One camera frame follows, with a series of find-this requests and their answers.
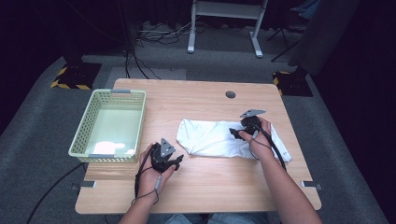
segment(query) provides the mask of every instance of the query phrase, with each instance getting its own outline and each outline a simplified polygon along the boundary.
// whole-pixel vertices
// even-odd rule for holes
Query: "white basket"
[[[83,162],[137,162],[145,91],[93,91],[69,155]]]

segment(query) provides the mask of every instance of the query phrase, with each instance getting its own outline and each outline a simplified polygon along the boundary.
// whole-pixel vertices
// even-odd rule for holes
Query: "forearm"
[[[274,158],[274,155],[263,158],[261,162],[268,188],[282,222],[321,223],[311,202]]]
[[[140,198],[135,201],[128,211],[123,216],[120,224],[125,223],[136,223],[146,224],[149,218],[149,211],[153,205],[153,201],[150,198]]]

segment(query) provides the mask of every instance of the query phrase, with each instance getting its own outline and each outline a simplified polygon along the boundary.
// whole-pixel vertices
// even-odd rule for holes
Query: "metal stand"
[[[282,33],[283,36],[283,40],[285,41],[286,44],[286,49],[283,50],[282,52],[280,52],[278,55],[275,56],[275,58],[273,58],[271,60],[271,63],[273,63],[276,59],[278,59],[279,57],[281,57],[282,55],[284,55],[286,52],[288,52],[289,50],[291,50],[292,48],[296,47],[296,45],[298,44],[298,41],[293,43],[291,46],[288,43],[288,40],[285,37],[285,32],[283,32],[283,28],[279,28],[273,35],[271,35],[270,37],[268,37],[267,41],[270,41],[272,38],[274,38],[274,36],[276,36],[277,34]]]
[[[262,58],[262,50],[259,42],[257,41],[257,34],[262,25],[262,17],[264,16],[267,0],[262,1],[261,6],[248,6],[231,3],[218,3],[218,2],[199,2],[193,0],[191,9],[191,30],[188,53],[194,53],[195,45],[195,18],[197,15],[201,16],[216,16],[216,17],[229,17],[240,19],[257,20],[254,32],[249,32],[251,43],[253,44],[254,51],[258,58]]]

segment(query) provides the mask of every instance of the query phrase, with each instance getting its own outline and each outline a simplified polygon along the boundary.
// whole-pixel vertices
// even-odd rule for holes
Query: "wooden table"
[[[312,180],[291,127],[288,113],[275,85],[118,79],[114,89],[147,92],[146,116],[140,151],[165,138],[184,154],[178,171],[167,182],[153,213],[214,213],[274,211],[274,203],[260,163],[242,158],[208,158],[188,155],[176,140],[183,119],[240,121],[248,109],[265,109],[261,117],[271,121],[292,156],[288,173],[300,186]],[[226,91],[236,97],[229,99]],[[122,214],[134,198],[134,175],[138,163],[90,163],[85,180],[95,188],[82,188],[76,210],[81,214]],[[321,207],[317,190],[302,188],[315,209]]]

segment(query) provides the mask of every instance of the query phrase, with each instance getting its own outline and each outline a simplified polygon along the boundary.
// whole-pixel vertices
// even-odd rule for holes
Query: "black cable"
[[[136,42],[136,45],[139,46],[139,47],[141,47],[141,48],[144,48],[145,46],[143,45],[142,40],[141,40],[141,39],[137,39],[137,40],[138,40],[139,42]]]
[[[128,62],[131,58],[128,58],[128,53],[129,53],[129,50],[127,49],[125,52],[125,76],[126,76],[126,78],[131,78],[131,76],[129,75],[129,71],[128,71]]]
[[[210,24],[207,24],[207,23],[201,24],[200,27],[203,27],[203,29],[200,30],[200,31],[198,31],[198,30],[196,31],[196,32],[199,33],[199,34],[203,33],[205,30],[224,30],[224,31],[231,31],[231,32],[236,32],[236,33],[238,33],[238,32],[240,32],[240,31],[242,31],[243,29],[245,29],[245,26],[242,27],[242,28],[230,28],[230,27],[227,27],[227,28],[222,28],[222,27],[217,28],[217,27],[214,27],[213,25],[210,25]]]
[[[157,29],[158,27],[160,27],[161,25],[162,25],[161,23],[158,23],[156,26],[154,26],[153,28],[149,29],[148,32],[146,32],[145,34],[143,34],[143,37],[145,37],[145,36],[149,33],[149,31],[153,31],[153,30]]]
[[[140,59],[138,59],[137,57],[136,57],[136,59],[139,61],[139,62],[141,62],[151,73],[152,73],[152,75],[154,75],[156,78],[158,78],[158,79],[161,79],[160,77],[157,77],[156,75],[155,75],[155,73],[151,70],[151,68],[149,68],[149,67],[147,67],[146,65],[145,65],[145,63],[142,61],[142,60],[140,60]]]
[[[129,34],[128,34],[128,29],[126,28],[126,21],[125,21],[125,17],[124,17],[124,11],[122,10],[122,6],[120,3],[120,0],[117,0],[117,7],[119,8],[119,16],[120,16],[120,23],[122,26],[122,33],[124,35],[124,44],[128,45],[128,48],[131,47],[131,41],[129,39]]]
[[[136,62],[137,67],[139,68],[140,72],[143,74],[143,76],[145,76],[146,79],[149,79],[149,77],[146,75],[145,72],[143,72],[142,68],[139,65],[139,62],[136,59],[136,52],[134,51],[134,61]]]
[[[110,216],[110,215],[105,215],[105,222],[107,223],[107,224],[110,224],[110,222],[107,220],[107,217],[108,216]],[[117,223],[119,223],[120,221],[121,221],[121,215],[118,215],[118,217],[119,217],[119,220],[117,221]]]
[[[82,165],[82,169],[84,169],[84,173],[87,173],[87,167],[85,167],[86,162]]]
[[[256,159],[256,160],[260,160],[259,158],[257,158],[254,154],[253,154],[253,152],[251,151],[251,147],[250,147],[250,144],[251,144],[251,142],[252,141],[254,141],[254,142],[256,142],[256,143],[258,143],[259,145],[262,145],[262,146],[264,146],[264,147],[268,147],[267,145],[265,145],[265,144],[263,144],[263,143],[261,143],[261,142],[259,142],[259,141],[257,141],[256,139],[254,139],[254,138],[252,138],[251,140],[250,140],[250,142],[249,142],[249,148],[248,148],[248,150],[250,151],[250,154],[253,156],[253,158],[254,159]]]
[[[79,165],[75,166],[73,169],[71,169],[69,172],[67,172],[65,175],[63,175],[61,178],[59,178],[48,190],[47,192],[40,198],[38,203],[35,205],[35,208],[33,209],[32,213],[30,214],[29,218],[26,221],[26,224],[30,223],[32,220],[33,215],[35,214],[35,211],[37,210],[38,206],[44,201],[44,199],[47,197],[47,195],[61,182],[65,177],[73,173],[75,170],[77,170],[78,167],[81,165],[84,165],[84,162],[80,163]]]
[[[88,21],[75,7],[73,7],[72,4],[70,4],[67,0],[64,0],[64,2],[69,5],[85,22],[87,22],[94,30],[96,30],[97,32],[99,32],[101,35],[104,35],[107,38],[110,38],[114,41],[120,42],[120,43],[125,43],[122,40],[119,40],[111,35],[107,35],[105,32],[101,31],[100,29],[98,29],[95,25],[93,25],[90,21]]]
[[[144,170],[143,170],[143,167],[145,166],[146,161],[147,161],[147,159],[149,158],[149,155],[151,154],[151,152],[152,152],[153,150],[154,150],[154,147],[151,147],[151,148],[148,150],[148,153],[146,154],[145,158],[143,159],[142,163],[141,163],[140,166],[139,166],[139,170],[137,171],[137,174],[136,174],[136,176],[135,176],[135,181],[134,181],[134,199],[131,201],[131,204],[133,204],[133,203],[134,203],[136,200],[138,200],[139,198],[143,198],[143,197],[145,197],[145,196],[148,196],[148,195],[150,195],[150,194],[153,193],[153,192],[155,192],[155,194],[157,195],[157,201],[156,201],[154,204],[156,204],[156,203],[160,200],[160,196],[158,195],[157,189],[154,189],[153,191],[151,191],[151,192],[149,192],[149,193],[147,193],[147,194],[145,194],[145,195],[141,195],[141,196],[137,197],[137,194],[138,194],[138,191],[139,191],[140,176],[141,176],[145,171],[147,171],[148,169],[152,169],[152,166],[150,166],[150,167],[148,167],[148,168],[146,168],[146,169],[144,169]]]
[[[264,134],[265,138],[268,140],[269,144],[274,149],[274,152],[276,153],[277,157],[279,158],[280,164],[282,165],[283,169],[285,169],[285,171],[287,171],[285,162],[283,161],[283,157],[280,154],[279,149],[277,149],[274,141],[272,140],[271,135],[269,133],[267,133],[262,127],[259,127],[256,124],[251,124],[251,125],[253,125],[256,129],[258,129],[262,134]]]
[[[165,33],[163,33],[161,35],[150,35],[150,36],[147,36],[147,34],[144,34],[142,36],[142,38],[140,38],[139,40],[147,41],[149,43],[160,43],[160,44],[163,44],[163,45],[174,44],[174,43],[179,41],[178,37],[183,35],[183,32],[185,32],[186,30],[190,29],[190,27],[188,26],[190,24],[191,23],[189,22],[188,24],[184,25],[183,27],[181,27],[178,30],[165,32]],[[173,41],[173,42],[167,42],[167,43],[162,42],[162,40],[171,40],[171,39],[174,39],[174,38],[176,40]]]

